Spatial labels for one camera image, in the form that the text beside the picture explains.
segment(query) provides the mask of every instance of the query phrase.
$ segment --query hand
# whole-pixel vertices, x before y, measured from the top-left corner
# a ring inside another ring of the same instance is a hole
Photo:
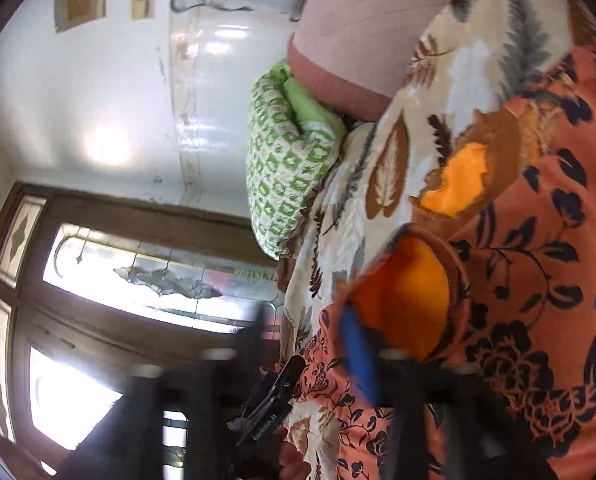
[[[278,428],[276,435],[281,440],[287,437],[287,428]],[[278,478],[280,480],[307,480],[307,476],[312,472],[312,465],[302,460],[302,454],[296,449],[294,444],[284,441],[280,446],[279,464],[283,467]]]

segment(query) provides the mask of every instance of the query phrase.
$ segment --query beige leaf print fabric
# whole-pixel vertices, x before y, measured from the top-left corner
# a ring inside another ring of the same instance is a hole
[[[408,137],[405,121],[398,118],[376,161],[364,202],[367,218],[372,220],[382,212],[389,218],[400,202],[408,162]]]
[[[571,49],[569,7],[568,0],[454,0],[431,22],[403,88],[378,123],[348,135],[313,203],[287,288],[281,359],[304,345],[307,329],[314,335],[336,289],[412,220],[408,197],[427,186],[427,175],[450,155],[474,110],[497,110],[507,94]],[[580,16],[577,23],[584,22]],[[310,283],[313,275],[318,280]],[[318,408],[297,403],[287,425],[311,417],[307,460],[315,464],[317,456],[322,478],[334,480],[327,464],[336,460],[337,421],[318,423]]]
[[[307,443],[309,442],[309,424],[310,418],[306,416],[297,422],[294,422],[289,428],[288,438],[289,442],[296,446],[296,449],[301,455],[307,453]]]

